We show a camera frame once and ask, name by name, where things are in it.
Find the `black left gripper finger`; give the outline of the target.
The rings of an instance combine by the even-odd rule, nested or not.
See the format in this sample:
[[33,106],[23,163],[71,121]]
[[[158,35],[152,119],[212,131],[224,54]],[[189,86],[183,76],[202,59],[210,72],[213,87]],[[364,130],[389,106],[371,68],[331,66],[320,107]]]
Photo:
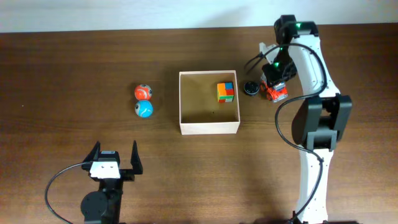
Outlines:
[[84,158],[83,162],[94,162],[98,160],[98,155],[100,153],[100,142],[97,141],[94,145],[93,149],[88,153],[88,155]]
[[132,171],[135,175],[142,175],[143,174],[143,166],[141,163],[141,159],[138,153],[137,142],[134,140],[132,146],[132,153],[131,153],[131,165]]

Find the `red grey toy fire truck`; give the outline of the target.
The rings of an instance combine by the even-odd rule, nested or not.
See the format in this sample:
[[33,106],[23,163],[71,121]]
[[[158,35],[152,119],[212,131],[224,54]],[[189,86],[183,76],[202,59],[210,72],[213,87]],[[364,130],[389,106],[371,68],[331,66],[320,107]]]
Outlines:
[[268,87],[265,81],[261,81],[261,90],[266,93],[266,98],[274,103],[288,97],[285,83],[282,82],[273,87]]

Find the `small black round container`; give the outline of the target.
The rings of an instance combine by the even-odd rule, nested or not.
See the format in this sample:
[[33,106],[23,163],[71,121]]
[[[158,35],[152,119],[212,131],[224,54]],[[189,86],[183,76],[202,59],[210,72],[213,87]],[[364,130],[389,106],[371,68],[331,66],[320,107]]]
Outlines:
[[259,92],[259,84],[257,82],[246,82],[243,86],[244,93],[248,96],[255,96]]

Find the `blue grey toy ball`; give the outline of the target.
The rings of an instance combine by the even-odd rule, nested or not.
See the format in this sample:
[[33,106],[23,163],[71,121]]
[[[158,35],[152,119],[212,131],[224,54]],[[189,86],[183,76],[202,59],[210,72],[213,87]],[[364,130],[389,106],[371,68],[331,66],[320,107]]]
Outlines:
[[134,110],[141,118],[149,118],[153,114],[152,103],[148,100],[140,100],[135,104]]

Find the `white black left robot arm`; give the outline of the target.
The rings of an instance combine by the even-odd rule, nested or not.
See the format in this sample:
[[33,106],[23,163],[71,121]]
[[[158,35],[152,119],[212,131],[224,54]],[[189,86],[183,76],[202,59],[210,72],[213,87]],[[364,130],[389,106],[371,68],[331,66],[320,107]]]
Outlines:
[[133,182],[143,174],[137,143],[132,145],[130,169],[121,169],[117,151],[102,151],[100,142],[83,160],[81,168],[89,172],[91,179],[99,183],[97,191],[88,193],[81,201],[80,210],[85,223],[119,223],[123,184]]

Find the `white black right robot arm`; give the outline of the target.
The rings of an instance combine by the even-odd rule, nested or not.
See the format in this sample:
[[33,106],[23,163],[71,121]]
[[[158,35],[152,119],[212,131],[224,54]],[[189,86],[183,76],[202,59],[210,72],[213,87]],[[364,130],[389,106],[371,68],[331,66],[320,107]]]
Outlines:
[[268,63],[262,66],[263,85],[284,85],[297,75],[303,94],[283,102],[277,109],[301,101],[292,121],[292,139],[285,142],[300,151],[300,193],[288,223],[328,223],[326,193],[330,162],[341,140],[352,109],[325,65],[318,27],[282,15],[274,23],[276,45],[261,45]]

